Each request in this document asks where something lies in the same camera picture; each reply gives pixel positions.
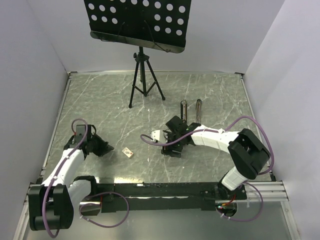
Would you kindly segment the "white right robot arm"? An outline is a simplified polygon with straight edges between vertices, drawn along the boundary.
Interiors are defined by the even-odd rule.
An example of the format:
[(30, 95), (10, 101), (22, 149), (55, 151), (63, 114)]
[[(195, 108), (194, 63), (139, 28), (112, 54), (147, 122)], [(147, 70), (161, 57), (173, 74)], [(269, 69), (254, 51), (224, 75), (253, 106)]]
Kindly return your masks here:
[(219, 181), (218, 193), (230, 199), (236, 189), (248, 180), (254, 180), (271, 158), (271, 153), (248, 128), (241, 131), (224, 131), (193, 122), (187, 125), (178, 116), (166, 123), (166, 143), (161, 153), (170, 157), (181, 157), (185, 145), (205, 146), (230, 154), (234, 167)]

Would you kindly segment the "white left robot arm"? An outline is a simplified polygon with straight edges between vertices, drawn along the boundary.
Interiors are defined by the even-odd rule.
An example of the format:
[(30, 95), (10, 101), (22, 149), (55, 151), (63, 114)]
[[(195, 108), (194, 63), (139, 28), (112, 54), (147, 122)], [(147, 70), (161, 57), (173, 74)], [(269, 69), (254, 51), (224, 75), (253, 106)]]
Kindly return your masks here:
[(78, 124), (72, 131), (73, 136), (63, 147), (61, 159), (49, 177), (29, 190), (29, 226), (33, 231), (70, 228), (81, 200), (93, 201), (99, 195), (93, 176), (75, 174), (89, 154), (103, 157), (114, 147), (97, 135), (92, 124)]

